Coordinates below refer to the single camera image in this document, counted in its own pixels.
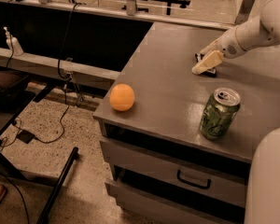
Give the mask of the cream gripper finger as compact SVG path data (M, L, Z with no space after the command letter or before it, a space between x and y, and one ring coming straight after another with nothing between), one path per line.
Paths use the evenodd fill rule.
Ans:
M206 55L208 52L211 52L213 50L218 50L218 45L217 45L217 41L213 41L211 44L209 44L208 46L206 46L205 48L200 50L200 53L202 55Z
M194 75L200 75L203 72L220 65L223 62L224 54L219 50L212 50L205 55L196 53L195 58L197 63L192 67L192 73Z

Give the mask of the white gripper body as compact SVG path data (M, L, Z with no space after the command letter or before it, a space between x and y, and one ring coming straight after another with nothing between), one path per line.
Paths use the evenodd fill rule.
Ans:
M229 59L245 54L245 50L241 48L240 43L237 40L236 30L236 27L229 29L217 40L218 49Z

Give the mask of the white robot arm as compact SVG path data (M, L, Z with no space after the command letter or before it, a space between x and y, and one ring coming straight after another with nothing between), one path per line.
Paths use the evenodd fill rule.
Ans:
M258 47L280 45L280 0L268 0L260 15L237 25L198 53L199 75ZM245 224L280 224L280 128L260 141L249 174Z

